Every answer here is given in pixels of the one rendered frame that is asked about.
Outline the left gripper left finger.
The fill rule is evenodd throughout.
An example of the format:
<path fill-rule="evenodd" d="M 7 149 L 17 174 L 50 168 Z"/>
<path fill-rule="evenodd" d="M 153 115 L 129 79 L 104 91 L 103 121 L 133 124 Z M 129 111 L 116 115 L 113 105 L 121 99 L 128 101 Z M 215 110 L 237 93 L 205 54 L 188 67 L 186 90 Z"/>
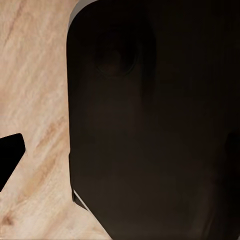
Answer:
<path fill-rule="evenodd" d="M 25 152 L 25 142 L 21 133 L 0 138 L 0 192 Z"/>

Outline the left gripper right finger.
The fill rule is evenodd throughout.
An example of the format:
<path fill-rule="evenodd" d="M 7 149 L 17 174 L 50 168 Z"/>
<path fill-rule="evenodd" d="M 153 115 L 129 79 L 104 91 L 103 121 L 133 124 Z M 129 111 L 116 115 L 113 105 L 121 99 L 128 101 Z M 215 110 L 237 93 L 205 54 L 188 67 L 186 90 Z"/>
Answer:
<path fill-rule="evenodd" d="M 240 134 L 229 133 L 224 150 L 240 172 Z"/>

